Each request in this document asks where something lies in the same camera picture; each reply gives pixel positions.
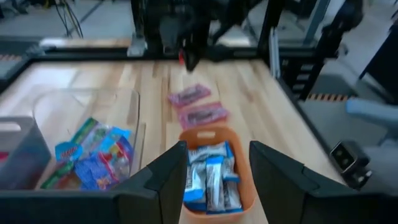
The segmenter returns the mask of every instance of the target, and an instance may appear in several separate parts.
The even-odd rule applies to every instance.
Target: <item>wooden tabletop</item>
[[[129,41],[45,40],[44,43],[112,47],[127,46]],[[211,96],[195,105],[220,101],[230,111],[227,124],[241,138],[246,159],[249,141],[255,139],[322,175],[343,182],[303,118],[260,60],[202,61],[192,73],[187,73],[178,62],[35,63],[1,95],[0,114],[32,114],[37,96],[57,88],[136,90],[141,97],[139,123],[146,127],[142,152],[142,166],[145,166],[174,145],[182,131],[167,95],[196,83],[210,88]],[[121,104],[112,113],[125,114],[134,109],[130,104]],[[180,222],[186,223],[184,216]],[[240,223],[266,223],[258,200],[254,210]]]

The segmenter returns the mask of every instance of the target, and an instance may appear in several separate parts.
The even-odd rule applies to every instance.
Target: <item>black cable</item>
[[[72,13],[70,12],[69,8],[67,7],[67,3],[65,1],[62,1],[62,5],[64,6],[64,9],[66,8],[66,10],[68,12],[68,17],[69,17],[70,22],[73,25],[73,30],[76,30],[78,36],[81,38],[81,34],[80,34],[79,30],[78,30],[77,23],[76,23],[74,17],[72,16]]]
[[[62,7],[62,11],[63,11],[63,20],[66,22],[67,21],[67,12],[65,11],[65,7]],[[69,33],[69,29],[67,30],[67,37],[70,37],[72,35],[70,35]]]
[[[72,8],[69,6],[69,3],[67,3],[66,1],[65,1],[65,3],[66,3],[67,8],[69,9],[70,13],[72,14],[73,18],[75,18],[75,20],[76,20],[76,22],[77,22],[77,26],[78,26],[78,28],[79,28],[79,32],[80,32],[80,34],[81,34],[81,38],[84,38],[84,37],[83,37],[83,31],[81,31],[81,26],[80,26],[79,20],[77,19],[77,17],[76,17],[76,15],[75,15],[75,13],[73,12]]]
[[[55,3],[55,8],[57,9],[58,16],[60,17],[60,19],[61,19],[61,21],[62,21],[62,24],[63,24],[63,26],[64,26],[64,27],[65,27],[65,29],[67,30],[67,34],[69,34],[69,30],[68,30],[67,22],[66,22],[66,20],[64,21],[64,20],[62,19],[62,16],[61,16],[60,10],[58,9],[58,5],[57,5],[57,3]]]

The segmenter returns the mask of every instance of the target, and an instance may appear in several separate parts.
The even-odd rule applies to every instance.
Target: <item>orange basket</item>
[[[215,145],[223,141],[228,141],[235,156],[235,173],[241,178],[238,190],[241,197],[243,212],[225,213],[220,215],[206,215],[205,212],[194,212],[183,206],[189,223],[231,223],[241,219],[254,205],[256,191],[250,167],[246,162],[244,151],[238,135],[230,128],[222,125],[201,126],[185,130],[180,135],[180,140],[188,143],[190,150],[196,150],[198,146]]]

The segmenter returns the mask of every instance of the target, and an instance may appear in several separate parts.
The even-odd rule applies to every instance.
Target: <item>transparent plastic bin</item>
[[[55,170],[55,146],[70,141],[90,117],[100,123],[131,130],[128,138],[134,147],[130,175],[141,167],[142,149],[136,147],[139,125],[139,94],[131,89],[58,89],[40,95],[33,106],[36,123],[52,158],[36,189]]]

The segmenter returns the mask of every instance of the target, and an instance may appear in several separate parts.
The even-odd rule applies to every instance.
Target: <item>pink wrapper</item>
[[[183,129],[209,124],[227,117],[229,112],[220,102],[208,103],[178,112],[178,120]]]
[[[169,95],[171,104],[176,107],[187,106],[203,97],[211,94],[209,88],[204,87],[201,84],[188,87],[179,93],[172,93]]]

